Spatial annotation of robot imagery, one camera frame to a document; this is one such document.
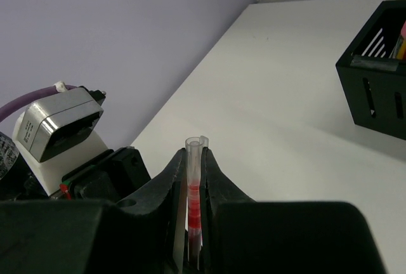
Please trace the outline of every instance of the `wall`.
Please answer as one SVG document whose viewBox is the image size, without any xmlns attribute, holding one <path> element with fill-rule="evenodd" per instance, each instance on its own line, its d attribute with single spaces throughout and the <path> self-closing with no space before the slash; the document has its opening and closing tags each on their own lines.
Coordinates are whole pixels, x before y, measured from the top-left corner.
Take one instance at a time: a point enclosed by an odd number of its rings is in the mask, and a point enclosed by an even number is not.
<svg viewBox="0 0 406 274">
<path fill-rule="evenodd" d="M 251 1 L 0 0 L 0 106 L 59 80 L 102 89 L 97 131 L 130 144 Z"/>
</svg>

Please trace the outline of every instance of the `yellow object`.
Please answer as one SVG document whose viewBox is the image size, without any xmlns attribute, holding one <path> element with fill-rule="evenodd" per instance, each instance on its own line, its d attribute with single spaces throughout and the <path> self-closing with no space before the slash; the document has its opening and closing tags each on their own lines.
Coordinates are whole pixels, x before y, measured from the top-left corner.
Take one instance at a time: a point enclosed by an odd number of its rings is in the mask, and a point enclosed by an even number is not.
<svg viewBox="0 0 406 274">
<path fill-rule="evenodd" d="M 406 41 L 403 41 L 402 45 L 400 46 L 399 52 L 398 54 L 396 54 L 396 58 L 398 60 L 403 60 L 403 56 L 405 54 L 405 50 L 406 50 Z"/>
</svg>

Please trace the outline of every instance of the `black crate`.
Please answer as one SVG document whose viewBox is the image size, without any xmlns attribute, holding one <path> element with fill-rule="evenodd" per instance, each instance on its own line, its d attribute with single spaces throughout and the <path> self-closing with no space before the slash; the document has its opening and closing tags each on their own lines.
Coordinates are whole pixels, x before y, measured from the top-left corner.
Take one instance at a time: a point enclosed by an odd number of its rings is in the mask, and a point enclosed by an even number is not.
<svg viewBox="0 0 406 274">
<path fill-rule="evenodd" d="M 390 58 L 406 0 L 384 1 L 336 64 L 354 123 L 406 140 L 406 62 Z"/>
</svg>

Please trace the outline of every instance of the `test tube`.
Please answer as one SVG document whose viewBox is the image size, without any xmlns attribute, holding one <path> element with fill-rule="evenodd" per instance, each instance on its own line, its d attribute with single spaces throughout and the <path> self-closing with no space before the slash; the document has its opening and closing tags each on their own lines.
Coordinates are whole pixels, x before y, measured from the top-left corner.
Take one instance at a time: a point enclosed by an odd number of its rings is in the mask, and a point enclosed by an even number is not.
<svg viewBox="0 0 406 274">
<path fill-rule="evenodd" d="M 199 254 L 202 247 L 202 225 L 200 222 L 200 177 L 202 151 L 209 146 L 205 136 L 189 138 L 185 142 L 187 151 L 188 179 L 188 261 L 189 265 L 198 269 Z"/>
</svg>

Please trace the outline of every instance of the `white table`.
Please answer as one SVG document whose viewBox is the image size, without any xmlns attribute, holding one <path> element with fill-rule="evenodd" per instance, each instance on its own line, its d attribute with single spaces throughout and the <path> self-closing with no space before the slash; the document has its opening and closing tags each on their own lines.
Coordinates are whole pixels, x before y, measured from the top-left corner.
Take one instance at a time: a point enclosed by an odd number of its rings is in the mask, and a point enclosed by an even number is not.
<svg viewBox="0 0 406 274">
<path fill-rule="evenodd" d="M 381 1 L 249 6 L 133 143 L 148 170 L 205 135 L 255 200 L 356 205 L 405 273 L 406 142 L 354 125 L 335 69 Z"/>
</svg>

